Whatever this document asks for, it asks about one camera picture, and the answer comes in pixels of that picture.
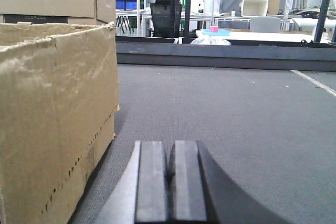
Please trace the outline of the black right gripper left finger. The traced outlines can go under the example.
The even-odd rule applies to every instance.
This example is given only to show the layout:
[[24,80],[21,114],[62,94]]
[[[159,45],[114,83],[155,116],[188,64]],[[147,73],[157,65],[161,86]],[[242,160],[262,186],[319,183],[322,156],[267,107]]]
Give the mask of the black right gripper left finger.
[[160,141],[136,141],[129,162],[93,223],[168,221],[165,154]]

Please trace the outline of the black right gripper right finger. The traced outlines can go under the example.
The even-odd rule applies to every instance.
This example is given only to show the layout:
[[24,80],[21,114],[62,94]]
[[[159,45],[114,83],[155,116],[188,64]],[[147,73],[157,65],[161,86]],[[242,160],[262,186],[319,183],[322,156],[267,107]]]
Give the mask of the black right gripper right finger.
[[172,223],[287,223],[244,191],[200,142],[171,152]]

